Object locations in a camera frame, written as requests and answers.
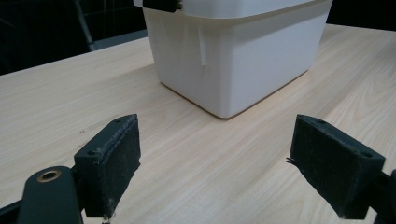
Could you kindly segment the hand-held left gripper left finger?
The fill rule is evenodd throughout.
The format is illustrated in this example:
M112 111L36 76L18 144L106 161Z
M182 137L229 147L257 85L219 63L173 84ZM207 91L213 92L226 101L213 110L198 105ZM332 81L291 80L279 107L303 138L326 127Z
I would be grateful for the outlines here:
M112 218L140 166L136 114L112 120L74 156L87 217Z

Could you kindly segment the white box lid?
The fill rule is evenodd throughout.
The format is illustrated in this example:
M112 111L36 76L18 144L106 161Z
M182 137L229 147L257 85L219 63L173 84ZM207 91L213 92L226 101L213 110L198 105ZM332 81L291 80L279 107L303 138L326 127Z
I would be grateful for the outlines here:
M136 7L205 19L242 19L284 13L320 4L329 11L332 0L132 0Z

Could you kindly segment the black metal stand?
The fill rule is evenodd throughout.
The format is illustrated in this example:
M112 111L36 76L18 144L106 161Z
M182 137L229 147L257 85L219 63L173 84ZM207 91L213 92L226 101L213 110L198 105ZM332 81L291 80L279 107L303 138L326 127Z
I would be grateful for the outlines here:
M78 14L78 21L82 30L82 33L84 34L84 37L86 39L87 46L90 51L95 51L95 45L92 40L92 36L89 30L88 23L86 22L82 7L80 5L80 0L74 0L75 8Z

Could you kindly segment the white plastic storage box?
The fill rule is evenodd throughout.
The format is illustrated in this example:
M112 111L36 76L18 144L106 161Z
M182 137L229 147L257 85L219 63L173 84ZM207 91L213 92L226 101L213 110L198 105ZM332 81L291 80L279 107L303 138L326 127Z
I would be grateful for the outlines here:
M330 7L317 1L230 20L144 16L160 82L227 119L311 67Z

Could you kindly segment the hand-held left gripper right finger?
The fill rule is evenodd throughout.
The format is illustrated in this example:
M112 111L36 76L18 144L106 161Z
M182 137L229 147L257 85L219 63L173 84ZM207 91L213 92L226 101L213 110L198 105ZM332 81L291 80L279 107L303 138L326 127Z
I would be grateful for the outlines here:
M385 157L324 120L299 115L287 162L340 218L364 219L367 187L382 173Z

